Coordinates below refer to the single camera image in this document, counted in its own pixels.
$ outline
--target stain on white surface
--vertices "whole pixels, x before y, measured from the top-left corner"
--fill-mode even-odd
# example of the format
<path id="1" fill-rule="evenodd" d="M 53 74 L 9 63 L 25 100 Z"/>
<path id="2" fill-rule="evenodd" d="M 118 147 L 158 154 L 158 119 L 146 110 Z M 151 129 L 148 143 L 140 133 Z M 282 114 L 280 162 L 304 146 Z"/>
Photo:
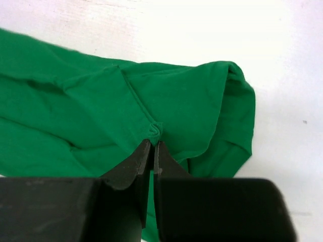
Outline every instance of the stain on white surface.
<path id="1" fill-rule="evenodd" d="M 137 62 L 232 60 L 256 91 L 253 157 L 239 177 L 266 177 L 299 241 L 323 227 L 321 0 L 2 0 L 0 27 Z"/>

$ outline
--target folded cloth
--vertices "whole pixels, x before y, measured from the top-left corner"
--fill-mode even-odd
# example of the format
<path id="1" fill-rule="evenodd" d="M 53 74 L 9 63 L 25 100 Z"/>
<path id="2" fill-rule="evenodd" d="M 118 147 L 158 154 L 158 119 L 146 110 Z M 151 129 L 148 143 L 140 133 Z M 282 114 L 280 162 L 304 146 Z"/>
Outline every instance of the folded cloth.
<path id="1" fill-rule="evenodd" d="M 254 116 L 235 63 L 135 63 L 0 30 L 2 175 L 100 176 L 148 138 L 193 176 L 231 177 L 251 156 Z M 149 189 L 142 237 L 158 241 Z"/>

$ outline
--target white surface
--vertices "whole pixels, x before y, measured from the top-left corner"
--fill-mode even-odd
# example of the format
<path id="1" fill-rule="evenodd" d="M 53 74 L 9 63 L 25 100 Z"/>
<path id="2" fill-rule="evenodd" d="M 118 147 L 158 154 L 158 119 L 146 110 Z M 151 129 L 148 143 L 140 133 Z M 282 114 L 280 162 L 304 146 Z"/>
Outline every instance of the white surface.
<path id="1" fill-rule="evenodd" d="M 1 0 L 0 27 L 137 62 L 235 61 L 257 98 L 253 157 L 238 176 L 273 180 L 299 241 L 321 242 L 323 2 L 181 2 Z"/>

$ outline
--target tabletop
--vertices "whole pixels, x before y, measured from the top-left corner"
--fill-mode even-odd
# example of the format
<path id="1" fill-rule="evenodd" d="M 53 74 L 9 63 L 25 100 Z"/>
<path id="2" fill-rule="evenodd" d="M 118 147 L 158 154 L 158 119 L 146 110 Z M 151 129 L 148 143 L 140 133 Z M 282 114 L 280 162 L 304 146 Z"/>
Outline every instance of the tabletop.
<path id="1" fill-rule="evenodd" d="M 253 156 L 237 177 L 271 179 L 299 241 L 319 242 L 322 14 L 320 0 L 2 0 L 0 28 L 108 58 L 236 62 L 256 93 Z"/>

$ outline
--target green cloth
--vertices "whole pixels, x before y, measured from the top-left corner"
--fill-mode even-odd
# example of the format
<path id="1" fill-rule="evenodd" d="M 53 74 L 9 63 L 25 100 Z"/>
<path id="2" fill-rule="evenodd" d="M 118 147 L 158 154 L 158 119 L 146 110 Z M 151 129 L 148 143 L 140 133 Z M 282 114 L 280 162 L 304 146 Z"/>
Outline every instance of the green cloth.
<path id="1" fill-rule="evenodd" d="M 230 177 L 251 155 L 254 116 L 235 63 L 134 63 L 0 30 L 2 175 L 100 176 L 148 138 L 194 176 Z M 158 241 L 151 191 L 142 237 Z"/>

